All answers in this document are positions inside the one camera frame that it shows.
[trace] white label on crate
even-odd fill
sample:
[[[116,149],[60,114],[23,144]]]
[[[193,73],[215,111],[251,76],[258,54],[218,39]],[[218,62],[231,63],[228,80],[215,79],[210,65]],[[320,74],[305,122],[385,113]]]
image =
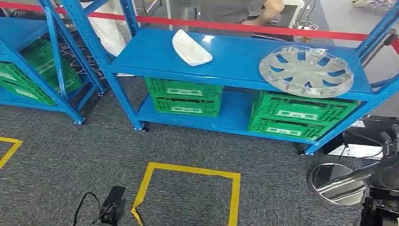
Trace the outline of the white label on crate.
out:
[[[19,89],[15,89],[15,91],[16,91],[17,93],[22,94],[22,95],[25,95],[25,96],[27,96],[27,97],[31,97],[31,98],[38,99],[38,98],[37,98],[35,95],[33,95],[32,93],[28,93],[28,92],[25,92],[25,91],[22,91],[22,90],[19,90]]]
[[[317,120],[318,117],[318,115],[316,114],[305,114],[300,112],[289,112],[283,110],[279,110],[279,112],[277,112],[277,115],[291,117],[291,118],[309,119],[309,120]]]
[[[64,84],[65,84],[65,89],[67,89],[68,87],[70,87],[73,84],[73,81],[72,81],[72,79],[68,79],[68,81],[64,81]],[[61,93],[61,88],[57,87],[56,92]]]
[[[49,68],[52,68],[56,65],[56,63],[54,62],[54,59],[49,60],[47,63],[43,64],[42,66],[36,68],[37,72],[39,74],[47,71]]]
[[[172,107],[172,111],[202,114],[202,109],[196,109],[196,108]]]
[[[352,124],[350,127],[360,127],[360,128],[365,128],[366,126],[364,125],[362,120],[356,121],[354,124]]]
[[[294,131],[294,130],[288,130],[288,129],[278,129],[278,128],[272,128],[272,127],[267,128],[266,132],[282,133],[282,134],[293,135],[293,136],[300,136],[302,134],[301,131]]]
[[[14,79],[14,77],[12,77],[12,75],[10,75],[10,74],[6,74],[6,73],[3,73],[3,72],[0,72],[0,76],[3,77],[3,78],[6,78],[6,79],[11,79],[11,80],[16,81],[16,79]]]
[[[202,96],[202,91],[201,90],[168,88],[167,89],[167,93],[169,93],[169,94],[179,94],[179,95]]]

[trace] person's arm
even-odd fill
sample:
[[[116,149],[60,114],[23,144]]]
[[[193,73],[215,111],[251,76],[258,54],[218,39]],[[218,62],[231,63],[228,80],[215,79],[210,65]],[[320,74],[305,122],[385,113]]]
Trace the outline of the person's arm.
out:
[[[272,21],[284,10],[283,0],[266,0],[262,14],[253,21],[244,21],[243,24],[263,26]]]

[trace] yellow tape square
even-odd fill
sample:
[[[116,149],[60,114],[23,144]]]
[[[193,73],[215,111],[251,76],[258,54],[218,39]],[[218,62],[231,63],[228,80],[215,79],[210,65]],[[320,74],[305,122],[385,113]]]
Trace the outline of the yellow tape square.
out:
[[[11,142],[14,143],[12,147],[1,157],[0,159],[0,169],[6,164],[6,162],[13,156],[15,151],[21,146],[22,140],[0,137],[0,141]]]
[[[238,206],[239,206],[239,186],[240,186],[240,181],[241,181],[241,174],[225,172],[225,171],[218,171],[218,170],[213,170],[213,169],[203,169],[203,168],[196,168],[196,167],[178,166],[178,165],[171,165],[171,164],[149,162],[147,169],[145,170],[145,173],[144,173],[143,181],[141,182],[140,188],[138,190],[135,202],[133,203],[133,207],[131,210],[133,216],[136,218],[136,220],[140,226],[144,226],[144,225],[143,225],[143,221],[141,220],[140,216],[138,215],[136,208],[138,205],[140,205],[144,201],[144,196],[147,193],[147,188],[148,188],[148,185],[150,184],[151,176],[155,169],[179,171],[179,172],[186,172],[186,173],[197,173],[197,174],[203,174],[203,175],[208,175],[208,176],[222,176],[225,178],[231,178],[232,186],[231,186],[231,199],[230,199],[230,212],[229,212],[228,226],[236,226],[237,225]]]

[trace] gray carpet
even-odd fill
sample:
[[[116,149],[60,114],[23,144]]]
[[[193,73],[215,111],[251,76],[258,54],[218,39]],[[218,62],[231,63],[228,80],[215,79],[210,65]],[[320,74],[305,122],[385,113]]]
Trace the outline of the gray carpet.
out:
[[[138,105],[146,92],[142,79],[123,84]],[[70,225],[85,192],[103,201],[112,186],[125,186],[120,225],[136,225],[129,210],[149,161],[241,173],[239,225],[351,225],[359,215],[360,206],[324,203],[306,185],[312,166],[337,157],[300,156],[289,142],[161,124],[134,132],[112,93],[90,102],[83,126],[62,113],[0,106],[0,136],[24,141],[0,170],[0,224]],[[138,210],[149,226],[227,225],[230,190],[226,178],[156,170]],[[78,225],[96,213],[88,199]]]

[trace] red rope line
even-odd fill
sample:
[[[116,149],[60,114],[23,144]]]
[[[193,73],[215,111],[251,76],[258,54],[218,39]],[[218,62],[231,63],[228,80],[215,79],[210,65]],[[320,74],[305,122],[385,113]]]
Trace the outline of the red rope line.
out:
[[[399,39],[396,38],[391,42],[391,46],[393,47],[393,49],[398,53],[399,55]]]
[[[4,2],[4,1],[0,1],[0,7],[43,12],[41,6]],[[63,8],[56,8],[56,12],[61,14],[66,14],[65,9]],[[125,20],[125,17],[123,15],[116,15],[110,13],[94,12],[91,13],[89,16],[97,18],[105,18],[105,19]],[[368,36],[367,34],[359,34],[359,33],[307,31],[307,30],[290,29],[283,27],[250,26],[250,25],[229,24],[229,23],[219,23],[219,22],[167,19],[167,18],[153,17],[153,16],[137,16],[137,21],[143,23],[172,24],[179,26],[203,27],[209,29],[230,30],[238,32],[259,32],[259,33],[306,36],[306,37],[325,38],[325,39],[355,40],[355,41],[363,41]]]

